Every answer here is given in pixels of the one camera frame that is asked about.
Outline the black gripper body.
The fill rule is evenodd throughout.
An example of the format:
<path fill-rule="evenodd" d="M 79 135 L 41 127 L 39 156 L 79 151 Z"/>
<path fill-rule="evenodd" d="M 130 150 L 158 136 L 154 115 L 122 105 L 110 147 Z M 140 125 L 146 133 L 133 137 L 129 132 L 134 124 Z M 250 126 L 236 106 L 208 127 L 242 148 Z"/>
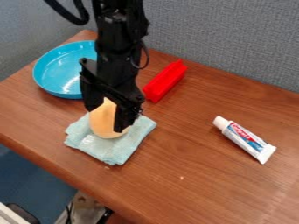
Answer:
<path fill-rule="evenodd" d="M 79 81 L 99 83 L 103 90 L 103 98 L 107 98 L 115 105 L 122 103 L 145 101 L 138 87 L 136 76 L 145 66 L 140 65 L 142 45 L 133 45 L 126 49 L 114 51 L 101 46 L 94 46 L 97 59 L 81 58 L 78 63 Z"/>

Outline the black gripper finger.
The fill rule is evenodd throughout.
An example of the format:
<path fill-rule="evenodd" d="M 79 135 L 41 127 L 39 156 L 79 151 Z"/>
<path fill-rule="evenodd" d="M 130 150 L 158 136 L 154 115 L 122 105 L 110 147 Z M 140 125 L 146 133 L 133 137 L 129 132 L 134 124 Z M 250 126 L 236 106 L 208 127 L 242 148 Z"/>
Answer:
<path fill-rule="evenodd" d="M 79 92 L 86 111 L 95 109 L 103 102 L 103 86 L 99 83 L 79 81 Z"/>
<path fill-rule="evenodd" d="M 115 105 L 113 131 L 120 133 L 141 115 L 141 103 L 122 103 Z"/>

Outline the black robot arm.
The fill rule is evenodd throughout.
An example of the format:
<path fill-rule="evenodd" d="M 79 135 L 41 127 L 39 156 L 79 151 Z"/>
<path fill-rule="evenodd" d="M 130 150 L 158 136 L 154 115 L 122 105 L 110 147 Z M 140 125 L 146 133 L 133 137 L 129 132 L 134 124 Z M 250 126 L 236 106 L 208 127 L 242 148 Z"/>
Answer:
<path fill-rule="evenodd" d="M 142 41 L 148 34 L 142 0 L 91 0 L 97 23 L 94 50 L 97 58 L 79 59 L 78 85 L 87 111 L 110 100 L 115 104 L 113 131 L 130 126 L 142 111 L 145 97 L 136 86 L 136 76 L 148 64 Z"/>

